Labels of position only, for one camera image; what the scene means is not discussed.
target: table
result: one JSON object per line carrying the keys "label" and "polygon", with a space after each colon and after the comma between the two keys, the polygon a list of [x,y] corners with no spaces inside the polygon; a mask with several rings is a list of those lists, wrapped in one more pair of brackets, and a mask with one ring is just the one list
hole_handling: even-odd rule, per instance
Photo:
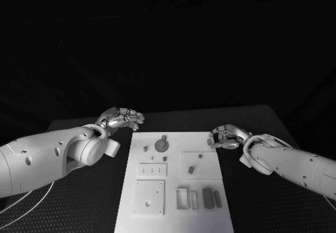
{"label": "table", "polygon": [[[266,133],[297,144],[266,105],[144,114],[139,132],[209,132],[230,123],[253,134]],[[51,122],[47,131],[95,122],[96,117]],[[131,129],[119,129],[112,139],[121,143],[115,158],[103,155],[93,166],[74,170],[54,182],[36,209],[2,232],[113,232]],[[321,195],[282,179],[248,168],[240,148],[216,149],[222,181],[235,233],[336,232],[336,212]],[[0,215],[0,223],[14,220],[37,203],[49,185],[31,192],[24,201]],[[23,195],[10,198],[12,203]]]}

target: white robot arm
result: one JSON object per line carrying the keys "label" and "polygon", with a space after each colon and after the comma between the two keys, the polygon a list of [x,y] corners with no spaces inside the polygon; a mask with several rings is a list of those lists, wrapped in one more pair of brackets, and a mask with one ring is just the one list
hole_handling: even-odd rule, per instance
{"label": "white robot arm", "polygon": [[[219,142],[213,142],[217,133]],[[336,200],[336,161],[298,149],[278,138],[252,135],[242,128],[226,124],[211,130],[207,144],[211,148],[235,149],[243,145],[239,161],[269,175],[275,172],[288,181]]]}
{"label": "white robot arm", "polygon": [[113,157],[119,143],[108,139],[119,127],[135,131],[141,113],[111,108],[96,123],[23,137],[0,147],[0,198],[31,191],[74,169],[90,166],[102,155]]}

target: white cable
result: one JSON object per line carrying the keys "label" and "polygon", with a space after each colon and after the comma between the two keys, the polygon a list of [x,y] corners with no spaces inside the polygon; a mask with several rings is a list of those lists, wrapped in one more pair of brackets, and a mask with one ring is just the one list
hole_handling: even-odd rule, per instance
{"label": "white cable", "polygon": [[31,208],[12,222],[10,222],[7,225],[1,226],[1,227],[0,227],[0,230],[1,230],[4,227],[7,227],[11,223],[14,223],[23,216],[27,215],[27,213],[34,209],[34,207],[36,207],[36,206],[38,205],[38,203],[43,201],[44,197],[47,196],[47,193],[44,194],[44,196],[41,197],[40,201],[38,201],[37,204],[33,206],[33,208]]}
{"label": "white cable", "polygon": [[330,203],[330,201],[327,200],[327,203],[330,204],[330,206],[334,208],[334,210],[336,210],[336,207],[334,207],[334,205]]}
{"label": "white cable", "polygon": [[31,193],[31,191],[4,209],[4,210],[1,210],[0,211],[0,214],[7,210],[7,209],[10,209],[23,199],[24,199],[24,197],[28,195]]}

